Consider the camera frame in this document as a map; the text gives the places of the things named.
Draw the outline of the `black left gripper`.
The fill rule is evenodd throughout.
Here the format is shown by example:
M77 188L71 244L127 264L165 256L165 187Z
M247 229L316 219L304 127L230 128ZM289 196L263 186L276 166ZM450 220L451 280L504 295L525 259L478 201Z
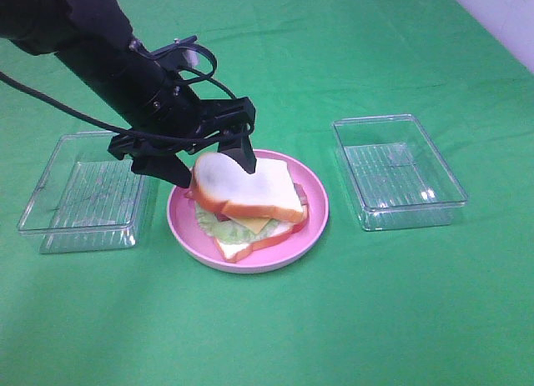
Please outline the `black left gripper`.
M134 173L188 188L192 174L177 153L197 153L215 143L218 153L232 158L246 173L255 172L249 139L255 107L249 98L201 99L177 82L160 83L139 98L113 101L131 128L118 131L108 146L115 158L132 158Z

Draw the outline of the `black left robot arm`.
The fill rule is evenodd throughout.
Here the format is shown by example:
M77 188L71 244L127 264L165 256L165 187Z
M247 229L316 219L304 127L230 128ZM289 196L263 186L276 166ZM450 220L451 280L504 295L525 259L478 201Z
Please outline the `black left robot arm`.
M179 152L210 145L255 171L254 105L233 93L195 94L192 85L214 75L198 71L193 56L217 63L196 37L149 51L117 0L1 0L1 36L34 56L55 55L127 122L113 129L108 151L131 157L134 173L186 188L191 173Z

